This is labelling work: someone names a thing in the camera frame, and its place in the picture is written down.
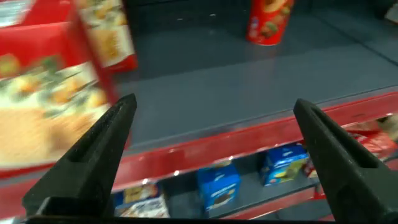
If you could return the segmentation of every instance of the product packaging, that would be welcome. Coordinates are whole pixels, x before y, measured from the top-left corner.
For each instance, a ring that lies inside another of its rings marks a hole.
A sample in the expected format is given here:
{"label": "product packaging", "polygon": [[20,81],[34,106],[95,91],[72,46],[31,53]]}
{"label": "product packaging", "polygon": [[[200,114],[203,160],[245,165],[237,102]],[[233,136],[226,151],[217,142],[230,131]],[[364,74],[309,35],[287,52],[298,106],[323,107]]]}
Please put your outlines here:
{"label": "product packaging", "polygon": [[75,0],[91,44],[111,72],[137,67],[126,14],[121,0]]}
{"label": "product packaging", "polygon": [[398,140],[398,115],[394,114],[378,120],[380,128],[390,136],[393,141]]}
{"label": "product packaging", "polygon": [[170,217],[163,192],[158,184],[146,184],[115,193],[114,202],[117,217]]}
{"label": "product packaging", "polygon": [[[379,158],[381,161],[387,159],[397,149],[397,144],[385,132],[374,126],[374,122],[364,123],[355,127],[350,127],[348,132],[352,137],[361,143],[369,152]],[[308,177],[316,177],[317,172],[311,160],[303,166],[304,174]]]}
{"label": "product packaging", "polygon": [[265,152],[260,176],[264,185],[292,180],[308,159],[301,144],[290,144]]}
{"label": "product packaging", "polygon": [[241,183],[239,174],[231,163],[200,169],[197,171],[197,179],[206,211],[232,202]]}
{"label": "product packaging", "polygon": [[294,0],[252,0],[247,39],[259,45],[281,42]]}
{"label": "product packaging", "polygon": [[398,2],[394,3],[388,10],[386,15],[384,16],[387,20],[398,24]]}
{"label": "product packaging", "polygon": [[0,169],[59,159],[116,101],[67,0],[3,1]]}

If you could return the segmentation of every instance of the blue box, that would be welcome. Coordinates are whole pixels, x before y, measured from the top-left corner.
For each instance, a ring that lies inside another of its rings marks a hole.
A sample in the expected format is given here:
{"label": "blue box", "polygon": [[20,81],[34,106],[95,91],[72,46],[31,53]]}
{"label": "blue box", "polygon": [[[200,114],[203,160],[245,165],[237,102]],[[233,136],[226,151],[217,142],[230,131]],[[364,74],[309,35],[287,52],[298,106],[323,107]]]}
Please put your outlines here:
{"label": "blue box", "polygon": [[290,144],[266,151],[260,176],[264,185],[292,180],[306,163],[308,154],[300,144]]}
{"label": "blue box", "polygon": [[239,174],[232,164],[200,169],[197,171],[197,179],[206,211],[232,202],[241,183]]}

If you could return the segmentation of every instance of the gray metal shelf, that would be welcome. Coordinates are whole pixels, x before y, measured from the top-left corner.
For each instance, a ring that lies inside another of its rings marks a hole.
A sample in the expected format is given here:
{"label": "gray metal shelf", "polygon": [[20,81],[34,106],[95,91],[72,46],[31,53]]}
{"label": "gray metal shelf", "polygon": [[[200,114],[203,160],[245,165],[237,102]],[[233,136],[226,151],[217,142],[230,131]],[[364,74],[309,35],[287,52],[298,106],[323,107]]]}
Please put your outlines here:
{"label": "gray metal shelf", "polygon": [[233,202],[209,212],[203,209],[194,172],[163,180],[161,183],[168,198],[170,216],[172,218],[221,218],[317,184],[299,173],[294,180],[265,187],[261,184],[257,172],[259,158],[261,155],[255,154],[233,161],[242,180],[238,195]]}
{"label": "gray metal shelf", "polygon": [[387,20],[375,19],[374,11],[363,1],[314,1],[312,12],[345,36],[398,64],[397,26]]}
{"label": "gray metal shelf", "polygon": [[[175,25],[184,11],[167,14],[159,29],[138,29],[133,36],[139,68],[114,76],[120,95],[137,95],[134,150],[128,153],[272,121],[286,116],[298,97],[334,105],[335,99],[343,103],[354,100],[348,96],[397,89],[396,65],[309,14],[303,4],[294,9],[282,43],[273,47],[245,40],[246,8],[231,7],[238,19],[220,11],[203,23],[182,17],[184,25]],[[146,18],[152,6],[144,7]],[[156,16],[159,23],[159,10]]]}
{"label": "gray metal shelf", "polygon": [[311,200],[263,215],[256,220],[315,221],[328,215],[331,215],[331,210],[326,200]]}

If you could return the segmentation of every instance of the store shelf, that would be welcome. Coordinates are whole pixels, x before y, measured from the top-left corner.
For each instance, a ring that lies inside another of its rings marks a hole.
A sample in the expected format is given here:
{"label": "store shelf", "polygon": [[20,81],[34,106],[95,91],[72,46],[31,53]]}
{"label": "store shelf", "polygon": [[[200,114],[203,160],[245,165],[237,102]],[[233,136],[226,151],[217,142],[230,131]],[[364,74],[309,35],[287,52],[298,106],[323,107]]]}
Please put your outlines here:
{"label": "store shelf", "polygon": [[380,56],[398,64],[397,25],[374,19],[374,11],[360,0],[314,1],[313,14],[360,42]]}
{"label": "store shelf", "polygon": [[280,220],[312,221],[331,215],[331,210],[326,200],[316,200],[284,208],[276,212],[276,215]]}
{"label": "store shelf", "polygon": [[[241,186],[233,202],[205,212],[199,198],[195,173],[172,177],[162,181],[170,216],[173,218],[235,218],[261,207],[261,214],[274,212],[289,205],[295,205],[313,197],[317,184],[302,173],[291,181],[263,186],[257,172],[258,154],[234,161],[241,174]],[[283,207],[275,201],[283,200]]]}
{"label": "store shelf", "polygon": [[[146,18],[155,6],[145,6]],[[177,24],[183,14],[169,14],[160,27],[134,33],[139,69],[114,76],[119,94],[134,92],[138,103],[114,190],[300,140],[291,112],[298,97],[341,125],[398,111],[391,103],[398,101],[393,55],[381,55],[297,6],[282,43],[261,47],[244,39],[248,8],[220,8],[233,13],[220,9],[205,23],[183,19],[183,26]],[[0,218],[23,213],[21,198],[41,174],[0,181]],[[263,214],[259,207],[248,209],[252,217]]]}

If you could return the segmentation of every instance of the red cylindrical can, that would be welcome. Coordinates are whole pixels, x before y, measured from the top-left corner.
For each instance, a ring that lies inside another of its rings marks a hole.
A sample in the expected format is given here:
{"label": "red cylindrical can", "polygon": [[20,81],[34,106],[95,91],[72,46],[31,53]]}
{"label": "red cylindrical can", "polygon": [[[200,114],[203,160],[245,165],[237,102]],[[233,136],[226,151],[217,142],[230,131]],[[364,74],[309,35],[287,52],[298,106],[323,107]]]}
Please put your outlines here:
{"label": "red cylindrical can", "polygon": [[275,45],[282,40],[294,0],[252,0],[249,41]]}

